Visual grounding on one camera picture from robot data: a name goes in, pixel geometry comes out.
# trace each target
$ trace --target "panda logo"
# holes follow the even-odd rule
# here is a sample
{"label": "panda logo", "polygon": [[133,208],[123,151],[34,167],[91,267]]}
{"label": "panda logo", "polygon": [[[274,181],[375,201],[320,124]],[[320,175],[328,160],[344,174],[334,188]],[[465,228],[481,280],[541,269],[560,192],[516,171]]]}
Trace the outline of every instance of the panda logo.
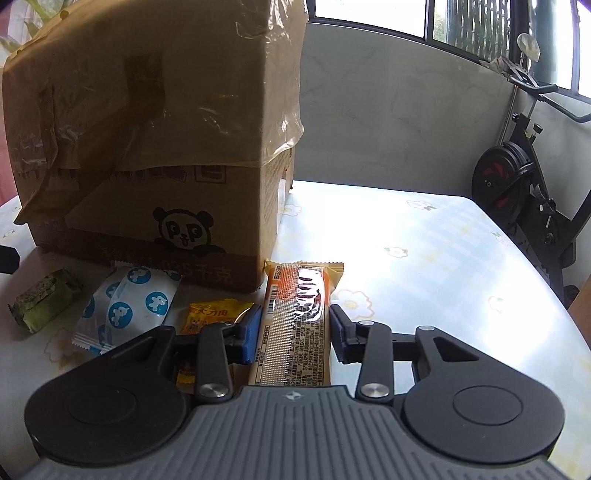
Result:
{"label": "panda logo", "polygon": [[223,248],[211,244],[212,234],[209,229],[213,226],[213,218],[209,213],[201,211],[195,214],[179,208],[164,210],[156,207],[152,215],[158,222],[160,233],[155,243],[171,251],[186,250],[198,256],[226,253]]}

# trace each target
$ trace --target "barcode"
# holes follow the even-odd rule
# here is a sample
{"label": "barcode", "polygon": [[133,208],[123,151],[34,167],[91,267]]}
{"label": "barcode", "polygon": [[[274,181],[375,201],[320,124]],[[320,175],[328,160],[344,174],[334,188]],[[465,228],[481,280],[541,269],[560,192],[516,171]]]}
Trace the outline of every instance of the barcode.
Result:
{"label": "barcode", "polygon": [[267,304],[267,315],[272,315],[275,308],[275,300],[277,299],[277,291],[279,285],[271,285],[271,294],[269,295],[269,303]]}

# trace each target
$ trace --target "snack wrapper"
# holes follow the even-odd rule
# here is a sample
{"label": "snack wrapper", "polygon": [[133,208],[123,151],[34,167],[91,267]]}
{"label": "snack wrapper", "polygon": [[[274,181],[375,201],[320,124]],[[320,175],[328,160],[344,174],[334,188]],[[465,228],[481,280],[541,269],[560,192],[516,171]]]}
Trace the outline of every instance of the snack wrapper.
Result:
{"label": "snack wrapper", "polygon": [[113,292],[106,312],[107,342],[116,346],[162,325],[176,294],[181,275],[148,267],[129,268]]}
{"label": "snack wrapper", "polygon": [[20,294],[8,308],[19,325],[36,333],[74,303],[81,293],[78,279],[62,268]]}
{"label": "snack wrapper", "polygon": [[330,385],[330,294],[342,263],[267,262],[267,294],[250,385]]}
{"label": "snack wrapper", "polygon": [[[204,326],[210,323],[239,322],[253,305],[252,302],[236,299],[191,303],[181,335],[199,333]],[[178,369],[177,385],[192,385],[194,383],[195,368],[189,365],[188,362],[183,362]]]}
{"label": "snack wrapper", "polygon": [[93,293],[74,328],[72,343],[93,353],[100,353],[105,345],[111,344],[107,338],[105,319],[111,298],[129,267],[111,270],[107,278]]}

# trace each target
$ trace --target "metal screw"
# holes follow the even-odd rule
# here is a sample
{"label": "metal screw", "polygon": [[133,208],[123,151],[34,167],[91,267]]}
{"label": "metal screw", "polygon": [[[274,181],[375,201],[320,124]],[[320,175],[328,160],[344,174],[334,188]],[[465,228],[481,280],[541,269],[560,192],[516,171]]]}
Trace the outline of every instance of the metal screw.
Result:
{"label": "metal screw", "polygon": [[219,383],[206,383],[199,387],[199,393],[207,398],[221,398],[228,394],[229,390],[225,385]]}
{"label": "metal screw", "polygon": [[390,395],[390,390],[381,383],[366,383],[361,387],[361,393],[369,398],[383,398]]}

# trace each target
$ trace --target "blue and white wrapper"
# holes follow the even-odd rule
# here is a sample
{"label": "blue and white wrapper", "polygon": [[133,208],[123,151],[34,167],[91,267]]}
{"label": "blue and white wrapper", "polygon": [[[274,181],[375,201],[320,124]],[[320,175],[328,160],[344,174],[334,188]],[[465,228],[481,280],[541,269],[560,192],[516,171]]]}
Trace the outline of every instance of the blue and white wrapper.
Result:
{"label": "blue and white wrapper", "polygon": [[111,343],[105,326],[107,309],[111,297],[128,271],[129,267],[114,268],[93,293],[74,328],[74,345],[98,354]]}
{"label": "blue and white wrapper", "polygon": [[164,323],[181,276],[148,267],[128,268],[106,309],[102,351],[122,345]]}

